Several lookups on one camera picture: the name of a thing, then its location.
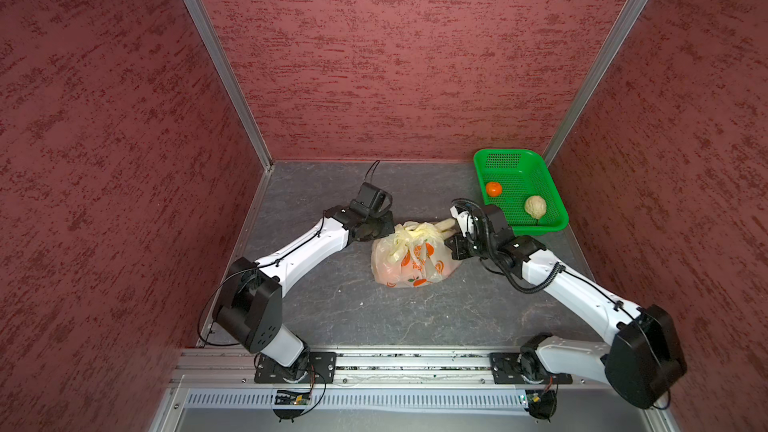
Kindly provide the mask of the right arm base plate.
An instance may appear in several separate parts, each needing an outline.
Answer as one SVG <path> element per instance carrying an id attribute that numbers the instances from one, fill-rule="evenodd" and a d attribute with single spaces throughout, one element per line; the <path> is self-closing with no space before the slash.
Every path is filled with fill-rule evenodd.
<path id="1" fill-rule="evenodd" d="M 490 371 L 496 385 L 569 385 L 569 374 L 546 371 L 533 353 L 495 352 L 489 355 Z"/>

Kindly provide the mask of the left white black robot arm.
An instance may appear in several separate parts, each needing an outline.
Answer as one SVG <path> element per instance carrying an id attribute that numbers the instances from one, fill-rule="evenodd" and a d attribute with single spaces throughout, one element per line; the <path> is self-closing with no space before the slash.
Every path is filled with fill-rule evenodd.
<path id="1" fill-rule="evenodd" d="M 254 355 L 270 359 L 278 373 L 299 382 L 310 373 L 307 343 L 283 323 L 283 298 L 307 273 L 355 242 L 394 232 L 390 210 L 364 213 L 336 206 L 298 239 L 277 252 L 230 266 L 211 311 L 212 322 Z"/>

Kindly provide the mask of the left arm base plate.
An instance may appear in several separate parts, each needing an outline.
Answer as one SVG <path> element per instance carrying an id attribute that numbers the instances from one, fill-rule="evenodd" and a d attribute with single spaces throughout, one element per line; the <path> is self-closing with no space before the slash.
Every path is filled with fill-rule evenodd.
<path id="1" fill-rule="evenodd" d="M 334 352 L 305 351 L 288 367 L 259 354 L 254 358 L 253 381 L 256 384 L 310 384 L 318 380 L 321 385 L 331 384 L 334 381 L 337 357 Z"/>

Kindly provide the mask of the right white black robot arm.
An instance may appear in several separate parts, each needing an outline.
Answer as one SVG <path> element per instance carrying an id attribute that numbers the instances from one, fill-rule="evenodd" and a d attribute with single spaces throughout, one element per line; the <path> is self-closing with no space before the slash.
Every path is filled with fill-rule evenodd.
<path id="1" fill-rule="evenodd" d="M 597 285 L 530 236 L 503 244 L 456 234 L 446 242 L 457 259 L 490 259 L 499 273 L 525 292 L 545 292 L 576 314 L 600 337 L 597 342 L 546 333 L 525 343 L 514 371 L 532 384 L 575 375 L 608 384 L 629 404 L 648 409 L 670 398 L 687 365 L 671 316 L 643 308 Z"/>

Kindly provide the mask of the green plastic basket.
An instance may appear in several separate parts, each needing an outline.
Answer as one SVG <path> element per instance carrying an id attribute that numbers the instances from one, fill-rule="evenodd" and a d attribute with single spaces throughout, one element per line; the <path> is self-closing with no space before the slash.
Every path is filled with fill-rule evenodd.
<path id="1" fill-rule="evenodd" d="M 481 149 L 474 154 L 473 163 L 483 201 L 498 206 L 516 235 L 541 236 L 560 232 L 569 225 L 569 215 L 555 186 L 544 159 L 527 149 Z M 503 193 L 488 197 L 485 184 L 499 182 Z M 543 197 L 548 206 L 539 221 L 524 211 L 530 196 Z"/>

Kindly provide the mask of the printed translucent plastic bag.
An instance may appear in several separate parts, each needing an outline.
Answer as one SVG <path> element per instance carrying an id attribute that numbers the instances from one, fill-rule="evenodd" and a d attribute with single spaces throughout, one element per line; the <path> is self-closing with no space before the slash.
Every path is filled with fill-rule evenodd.
<path id="1" fill-rule="evenodd" d="M 449 278 L 462 265 L 446 245 L 456 232 L 453 218 L 397 224 L 392 234 L 373 242 L 375 282 L 388 288 L 420 288 Z"/>

